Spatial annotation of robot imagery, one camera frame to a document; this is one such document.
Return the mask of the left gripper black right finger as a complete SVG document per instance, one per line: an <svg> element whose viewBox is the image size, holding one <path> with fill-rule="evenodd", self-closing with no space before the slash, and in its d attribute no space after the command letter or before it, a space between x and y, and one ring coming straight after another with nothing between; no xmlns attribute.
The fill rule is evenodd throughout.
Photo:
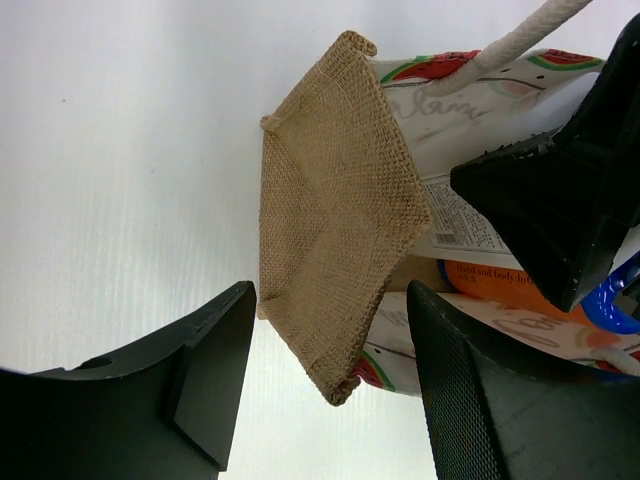
<svg viewBox="0 0 640 480"><path fill-rule="evenodd" d="M438 478L638 478L638 377L534 349L419 281L407 311Z"/></svg>

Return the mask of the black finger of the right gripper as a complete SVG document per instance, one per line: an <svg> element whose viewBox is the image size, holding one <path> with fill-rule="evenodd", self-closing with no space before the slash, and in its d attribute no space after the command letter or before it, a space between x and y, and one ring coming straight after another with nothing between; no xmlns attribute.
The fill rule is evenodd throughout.
<svg viewBox="0 0 640 480"><path fill-rule="evenodd" d="M639 223L639 19L563 127L453 168L450 185L543 296L573 309L608 277Z"/></svg>

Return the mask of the patterned canvas bag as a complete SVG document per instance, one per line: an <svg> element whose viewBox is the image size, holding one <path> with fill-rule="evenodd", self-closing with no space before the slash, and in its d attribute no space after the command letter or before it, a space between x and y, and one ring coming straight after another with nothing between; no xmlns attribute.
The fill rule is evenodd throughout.
<svg viewBox="0 0 640 480"><path fill-rule="evenodd" d="M422 180L563 127L607 58L540 42L585 8L548 1L487 47L380 60L342 33L262 119L258 315L332 405L360 383L419 396L412 281L472 318L583 365L637 374L635 334L473 298L413 252L432 222Z"/></svg>

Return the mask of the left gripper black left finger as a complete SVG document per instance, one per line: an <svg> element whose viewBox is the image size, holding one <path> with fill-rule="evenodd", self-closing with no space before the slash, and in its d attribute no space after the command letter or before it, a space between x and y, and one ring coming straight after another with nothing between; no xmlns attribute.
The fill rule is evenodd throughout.
<svg viewBox="0 0 640 480"><path fill-rule="evenodd" d="M241 281L72 370L3 370L2 477L217 478L228 467L255 309L254 286Z"/></svg>

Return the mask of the small white bottle grey cap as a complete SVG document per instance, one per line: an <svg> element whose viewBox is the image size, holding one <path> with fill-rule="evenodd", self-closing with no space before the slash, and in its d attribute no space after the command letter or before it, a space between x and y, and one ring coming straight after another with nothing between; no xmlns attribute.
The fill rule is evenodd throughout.
<svg viewBox="0 0 640 480"><path fill-rule="evenodd" d="M422 180L432 222L413 252L425 257L519 269L490 222L450 186L448 174Z"/></svg>

